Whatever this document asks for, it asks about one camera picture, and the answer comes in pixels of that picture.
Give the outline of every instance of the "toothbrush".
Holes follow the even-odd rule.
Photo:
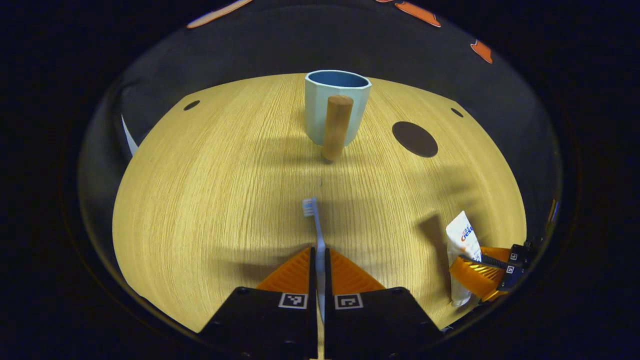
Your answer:
[[[320,230],[320,217],[318,216],[318,205],[315,197],[302,200],[302,211],[305,217],[314,217],[316,220],[316,277],[318,288],[318,304],[320,306],[320,316],[324,322],[324,238]]]

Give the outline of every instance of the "black background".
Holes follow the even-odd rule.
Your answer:
[[[561,105],[580,154],[579,208],[568,250],[545,285],[445,356],[632,357],[638,348],[637,3],[430,1],[486,39]],[[105,88],[145,49],[214,2],[13,4],[3,10],[8,322],[12,357],[174,358],[184,348],[145,327],[94,280],[65,229],[61,169],[75,158]]]

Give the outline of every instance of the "orange tape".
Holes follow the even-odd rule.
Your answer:
[[[240,7],[250,3],[252,0],[238,0],[236,2],[234,2],[233,4],[230,4],[228,6],[225,6],[222,9],[216,10],[214,12],[210,12],[210,13],[206,13],[205,15],[195,19],[194,21],[191,21],[188,25],[187,28],[188,29],[193,29],[193,28],[197,28],[199,26],[203,26],[204,24],[207,24],[209,22],[212,22],[213,20],[216,20],[219,17],[222,17],[234,10],[239,9]]]
[[[480,42],[480,40],[476,39],[475,44],[471,44],[471,49],[473,49],[476,54],[480,55],[486,62],[493,64],[493,60],[491,59],[491,49]]]
[[[402,4],[396,4],[396,8],[406,12],[407,14],[413,15],[424,22],[428,22],[436,28],[439,28],[441,26],[440,23],[436,20],[436,15],[434,15],[432,12],[428,12],[423,8],[415,6],[414,4],[407,3],[405,1]]]

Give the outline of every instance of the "toothpaste tube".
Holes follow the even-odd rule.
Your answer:
[[[462,211],[453,221],[447,225],[447,255],[449,257],[449,266],[459,255],[475,261],[482,261],[482,253],[480,244],[476,238],[474,228],[471,227],[467,215]],[[451,276],[451,300],[453,306],[462,306],[471,299],[471,291],[468,291],[453,275]]]

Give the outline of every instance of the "orange gripper pad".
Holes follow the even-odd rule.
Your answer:
[[[384,290],[373,276],[362,270],[339,252],[330,249],[331,284],[334,295],[356,294],[367,291]]]
[[[475,263],[470,260],[457,257],[449,272],[464,287],[483,301],[493,301],[504,293],[496,293],[498,283],[504,277],[504,269]]]
[[[310,255],[310,247],[302,250],[267,276],[256,289],[281,293],[308,294]]]
[[[511,254],[511,249],[505,249],[504,247],[480,246],[480,252],[482,252],[482,255],[491,256],[492,258],[498,259],[503,263],[508,263],[509,255]]]

